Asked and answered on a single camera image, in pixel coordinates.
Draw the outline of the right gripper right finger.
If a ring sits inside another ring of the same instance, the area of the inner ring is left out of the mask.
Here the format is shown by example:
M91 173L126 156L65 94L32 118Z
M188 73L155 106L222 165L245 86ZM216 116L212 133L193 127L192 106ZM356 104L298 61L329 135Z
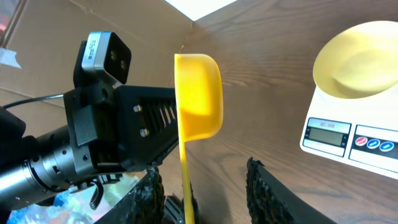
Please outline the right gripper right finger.
M261 161L249 158L247 169L246 201L252 223L335 223L289 190Z

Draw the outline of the yellow measuring scoop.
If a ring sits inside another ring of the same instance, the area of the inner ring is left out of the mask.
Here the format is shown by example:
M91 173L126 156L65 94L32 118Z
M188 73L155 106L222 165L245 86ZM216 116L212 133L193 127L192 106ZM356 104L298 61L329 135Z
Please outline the yellow measuring scoop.
M214 136L223 124L220 70L205 54L174 55L175 97L185 223L195 223L185 143Z

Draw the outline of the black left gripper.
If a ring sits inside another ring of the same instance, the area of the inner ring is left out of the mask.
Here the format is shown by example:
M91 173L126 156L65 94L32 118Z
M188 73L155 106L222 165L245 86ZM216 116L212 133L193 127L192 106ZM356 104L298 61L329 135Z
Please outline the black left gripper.
M32 154L22 162L29 187L115 184L123 169L137 172L162 161L178 145L175 90L103 82L64 97L67 125L28 138ZM117 115L114 111L114 99ZM118 157L116 127L118 127Z

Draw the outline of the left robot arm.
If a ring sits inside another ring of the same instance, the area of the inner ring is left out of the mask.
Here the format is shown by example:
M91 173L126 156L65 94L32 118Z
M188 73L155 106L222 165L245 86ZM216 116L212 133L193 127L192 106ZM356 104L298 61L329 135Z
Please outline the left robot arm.
M98 82L63 95L67 124L40 137L25 135L25 122L1 109L1 210L9 212L74 187L103 187L127 172L160 164L178 144L172 88Z

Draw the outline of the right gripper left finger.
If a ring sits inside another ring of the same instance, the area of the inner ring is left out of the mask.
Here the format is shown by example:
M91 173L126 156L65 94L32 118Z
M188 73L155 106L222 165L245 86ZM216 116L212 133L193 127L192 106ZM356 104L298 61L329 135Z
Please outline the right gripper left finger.
M164 186L159 168L146 175L96 224L161 224L164 217Z

